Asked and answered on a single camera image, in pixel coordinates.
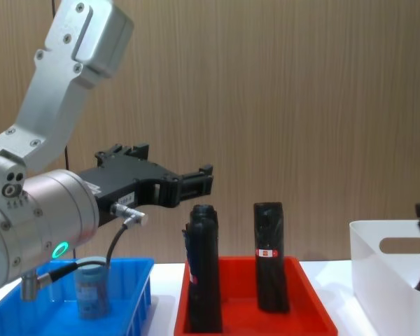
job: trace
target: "black cable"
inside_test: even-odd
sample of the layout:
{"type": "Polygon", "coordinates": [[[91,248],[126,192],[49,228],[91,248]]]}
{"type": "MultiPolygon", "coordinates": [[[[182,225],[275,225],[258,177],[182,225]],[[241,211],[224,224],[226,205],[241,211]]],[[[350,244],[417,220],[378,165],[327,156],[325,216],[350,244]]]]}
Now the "black cable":
{"type": "Polygon", "coordinates": [[[90,260],[85,262],[70,262],[69,264],[62,266],[58,269],[55,269],[53,271],[50,271],[48,274],[50,275],[51,282],[55,282],[62,277],[65,277],[67,274],[72,273],[73,271],[76,271],[78,267],[86,266],[86,265],[101,265],[106,266],[106,263],[104,261],[98,261],[98,260],[90,260]]]}
{"type": "Polygon", "coordinates": [[[119,238],[121,237],[123,232],[126,231],[126,230],[127,230],[127,225],[122,224],[119,231],[117,232],[115,237],[112,239],[111,245],[109,246],[109,250],[107,250],[107,255],[106,255],[106,266],[107,267],[109,267],[111,265],[112,252],[113,252],[115,246],[117,245],[119,238]]]}
{"type": "Polygon", "coordinates": [[[53,14],[53,17],[56,15],[56,4],[55,0],[51,0],[51,13],[53,14]]]}
{"type": "MultiPolygon", "coordinates": [[[[56,16],[56,3],[55,0],[51,0],[51,13],[53,15],[53,19],[56,16]]],[[[65,169],[70,170],[69,166],[69,151],[67,149],[67,146],[64,148],[64,160],[65,160],[65,169]]],[[[73,259],[76,259],[76,249],[73,249],[73,259]]]]}

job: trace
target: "label sticker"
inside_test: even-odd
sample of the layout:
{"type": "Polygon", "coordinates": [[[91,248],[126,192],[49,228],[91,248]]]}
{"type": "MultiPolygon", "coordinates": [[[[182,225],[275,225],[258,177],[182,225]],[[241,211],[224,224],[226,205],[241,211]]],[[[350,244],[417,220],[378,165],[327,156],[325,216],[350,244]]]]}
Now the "label sticker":
{"type": "Polygon", "coordinates": [[[197,285],[197,277],[196,277],[196,276],[194,276],[193,274],[191,274],[191,269],[190,269],[190,282],[191,282],[192,284],[197,285]]]}
{"type": "Polygon", "coordinates": [[[78,300],[83,301],[95,301],[98,300],[98,292],[96,287],[81,287],[76,292],[78,300]]]}
{"type": "Polygon", "coordinates": [[[89,189],[92,191],[93,195],[99,194],[101,192],[101,187],[99,185],[95,185],[91,182],[84,181],[89,189]]]}
{"type": "Polygon", "coordinates": [[[257,248],[255,250],[255,254],[262,258],[276,258],[279,256],[279,252],[277,250],[262,250],[261,248],[257,248]]]}
{"type": "Polygon", "coordinates": [[[126,196],[123,196],[118,199],[118,203],[122,205],[128,205],[131,203],[134,203],[135,201],[135,192],[131,192],[130,194],[127,194],[126,196]]]}

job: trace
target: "white plastic bin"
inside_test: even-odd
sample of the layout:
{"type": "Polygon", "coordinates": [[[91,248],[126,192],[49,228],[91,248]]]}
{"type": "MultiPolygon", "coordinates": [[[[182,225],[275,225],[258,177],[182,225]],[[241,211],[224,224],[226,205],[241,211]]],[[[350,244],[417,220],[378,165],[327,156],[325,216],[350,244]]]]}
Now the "white plastic bin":
{"type": "Polygon", "coordinates": [[[353,290],[381,336],[420,336],[420,254],[385,254],[385,238],[420,237],[416,220],[350,223],[353,290]]]}

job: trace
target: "red plastic tray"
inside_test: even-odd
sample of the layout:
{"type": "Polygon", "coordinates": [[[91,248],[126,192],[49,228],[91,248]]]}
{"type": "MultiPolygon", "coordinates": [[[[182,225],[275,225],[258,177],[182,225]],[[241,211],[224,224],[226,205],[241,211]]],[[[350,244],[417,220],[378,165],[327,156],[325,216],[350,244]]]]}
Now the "red plastic tray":
{"type": "Polygon", "coordinates": [[[222,334],[190,332],[188,320],[188,263],[183,274],[181,301],[174,336],[262,335],[336,336],[337,329],[296,258],[284,261],[290,313],[269,314],[257,308],[254,257],[219,258],[222,334]]]}

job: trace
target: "green indicator light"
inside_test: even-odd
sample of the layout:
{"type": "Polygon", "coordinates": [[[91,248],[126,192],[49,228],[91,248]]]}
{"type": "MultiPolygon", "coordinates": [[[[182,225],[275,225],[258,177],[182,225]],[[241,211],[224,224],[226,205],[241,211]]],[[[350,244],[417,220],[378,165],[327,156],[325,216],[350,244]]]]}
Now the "green indicator light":
{"type": "Polygon", "coordinates": [[[69,243],[67,241],[63,241],[62,243],[59,243],[59,245],[56,246],[51,256],[53,259],[56,259],[62,256],[64,253],[66,253],[68,249],[69,243]]]}

